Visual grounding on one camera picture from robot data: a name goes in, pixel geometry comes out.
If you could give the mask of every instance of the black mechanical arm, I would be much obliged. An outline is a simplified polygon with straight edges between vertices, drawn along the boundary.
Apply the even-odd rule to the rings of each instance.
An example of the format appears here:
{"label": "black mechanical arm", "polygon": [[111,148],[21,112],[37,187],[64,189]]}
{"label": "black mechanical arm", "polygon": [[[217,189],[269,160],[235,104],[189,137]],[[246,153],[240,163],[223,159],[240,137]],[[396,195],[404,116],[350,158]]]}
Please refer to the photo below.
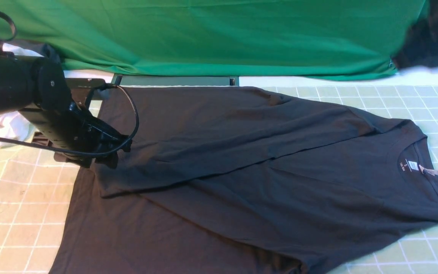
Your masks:
{"label": "black mechanical arm", "polygon": [[[129,94],[120,86],[105,84],[88,90],[86,99],[76,101],[60,64],[46,57],[4,52],[2,45],[6,41],[0,40],[0,114],[19,111],[49,142],[42,146],[8,139],[0,141],[52,150],[56,152],[55,160],[86,168],[93,159],[116,168],[117,151],[130,151],[132,137],[139,126],[136,107]],[[121,134],[89,111],[94,91],[111,88],[124,92],[135,111],[136,126],[131,135]]]}

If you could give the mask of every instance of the black t-shirt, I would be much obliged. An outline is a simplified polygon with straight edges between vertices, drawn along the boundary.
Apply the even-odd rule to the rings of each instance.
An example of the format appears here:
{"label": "black t-shirt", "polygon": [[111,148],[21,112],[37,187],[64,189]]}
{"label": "black t-shirt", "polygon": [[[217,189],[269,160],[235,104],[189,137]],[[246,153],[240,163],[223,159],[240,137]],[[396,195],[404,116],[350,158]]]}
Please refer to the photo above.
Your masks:
{"label": "black t-shirt", "polygon": [[[132,97],[132,152],[116,170],[81,170],[75,190],[93,191],[73,194],[54,273],[321,274],[438,223],[438,177],[422,172],[433,166],[410,120],[257,88]],[[115,95],[100,115],[121,132],[123,105]]]}

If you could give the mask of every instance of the dark fabric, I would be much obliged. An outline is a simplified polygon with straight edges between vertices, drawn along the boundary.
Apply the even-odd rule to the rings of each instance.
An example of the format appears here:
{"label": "dark fabric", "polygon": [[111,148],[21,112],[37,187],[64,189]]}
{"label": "dark fabric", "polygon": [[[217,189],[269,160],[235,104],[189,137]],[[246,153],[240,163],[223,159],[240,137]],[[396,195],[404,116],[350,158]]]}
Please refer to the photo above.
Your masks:
{"label": "dark fabric", "polygon": [[393,57],[399,69],[426,66],[438,67],[438,0],[430,1],[430,14],[408,32],[403,48]]}
{"label": "dark fabric", "polygon": [[8,44],[34,51],[56,63],[60,63],[58,52],[49,44],[21,39],[12,40],[11,42],[8,42]]}
{"label": "dark fabric", "polygon": [[[130,92],[132,152],[80,171],[51,273],[323,274],[438,223],[410,120],[257,88]],[[100,115],[121,132],[124,106]]]}

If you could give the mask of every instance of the white fabric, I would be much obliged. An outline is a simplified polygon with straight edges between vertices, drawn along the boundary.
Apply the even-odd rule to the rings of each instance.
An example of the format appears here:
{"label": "white fabric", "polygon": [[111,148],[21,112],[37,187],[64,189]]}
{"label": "white fabric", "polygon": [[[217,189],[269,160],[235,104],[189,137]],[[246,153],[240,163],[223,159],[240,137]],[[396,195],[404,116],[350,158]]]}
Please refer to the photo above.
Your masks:
{"label": "white fabric", "polygon": [[[15,55],[19,56],[41,56],[34,51],[8,44],[3,45],[3,50],[14,52]],[[29,131],[30,123],[19,112],[10,112],[0,115],[0,137],[23,141],[28,137]],[[0,142],[0,147],[11,145],[12,144]]]}

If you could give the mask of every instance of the green screen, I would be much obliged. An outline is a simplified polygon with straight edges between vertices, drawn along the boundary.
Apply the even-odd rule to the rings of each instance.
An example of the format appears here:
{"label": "green screen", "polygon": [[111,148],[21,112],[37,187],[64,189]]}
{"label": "green screen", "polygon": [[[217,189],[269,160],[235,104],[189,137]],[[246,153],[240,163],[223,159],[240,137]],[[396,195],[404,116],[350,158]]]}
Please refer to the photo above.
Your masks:
{"label": "green screen", "polygon": [[[18,38],[53,45],[66,69],[158,76],[381,78],[424,10],[425,0],[0,0]],[[0,38],[9,33],[0,19]]]}

